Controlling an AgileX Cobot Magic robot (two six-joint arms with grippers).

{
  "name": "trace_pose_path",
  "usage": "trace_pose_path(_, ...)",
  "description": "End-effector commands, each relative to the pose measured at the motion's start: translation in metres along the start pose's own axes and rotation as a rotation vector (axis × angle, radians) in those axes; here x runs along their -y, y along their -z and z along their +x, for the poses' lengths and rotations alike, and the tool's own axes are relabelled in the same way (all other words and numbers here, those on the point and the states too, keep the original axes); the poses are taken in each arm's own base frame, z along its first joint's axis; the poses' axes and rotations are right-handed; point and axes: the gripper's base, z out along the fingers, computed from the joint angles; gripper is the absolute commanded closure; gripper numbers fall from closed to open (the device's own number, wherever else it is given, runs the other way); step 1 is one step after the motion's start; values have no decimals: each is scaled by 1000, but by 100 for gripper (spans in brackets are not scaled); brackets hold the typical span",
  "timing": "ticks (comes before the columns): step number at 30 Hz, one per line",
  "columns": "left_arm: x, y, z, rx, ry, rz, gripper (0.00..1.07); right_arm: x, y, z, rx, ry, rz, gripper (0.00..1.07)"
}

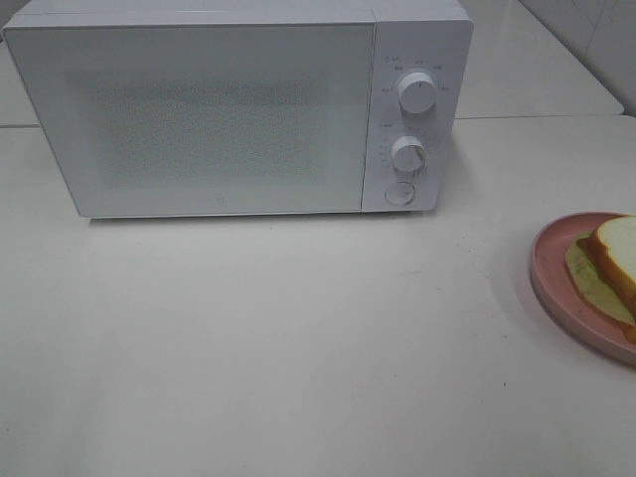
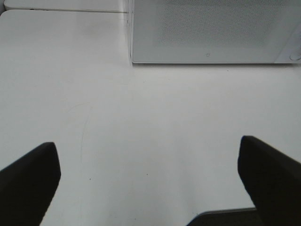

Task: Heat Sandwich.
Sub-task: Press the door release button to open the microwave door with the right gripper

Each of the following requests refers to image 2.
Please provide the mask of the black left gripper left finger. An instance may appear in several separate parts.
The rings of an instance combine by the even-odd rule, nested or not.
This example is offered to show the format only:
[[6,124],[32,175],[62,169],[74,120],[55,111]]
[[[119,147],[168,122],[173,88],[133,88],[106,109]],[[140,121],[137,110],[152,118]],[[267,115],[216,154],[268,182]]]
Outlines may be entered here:
[[38,226],[57,190],[61,169],[56,146],[46,142],[0,171],[0,224]]

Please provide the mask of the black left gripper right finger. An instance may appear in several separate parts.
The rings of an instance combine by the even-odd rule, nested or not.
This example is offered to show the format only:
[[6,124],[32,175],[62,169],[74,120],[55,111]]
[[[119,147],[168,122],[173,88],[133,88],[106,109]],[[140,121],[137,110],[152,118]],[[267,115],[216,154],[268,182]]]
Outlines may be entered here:
[[238,173],[266,226],[301,224],[301,164],[253,136],[243,136]]

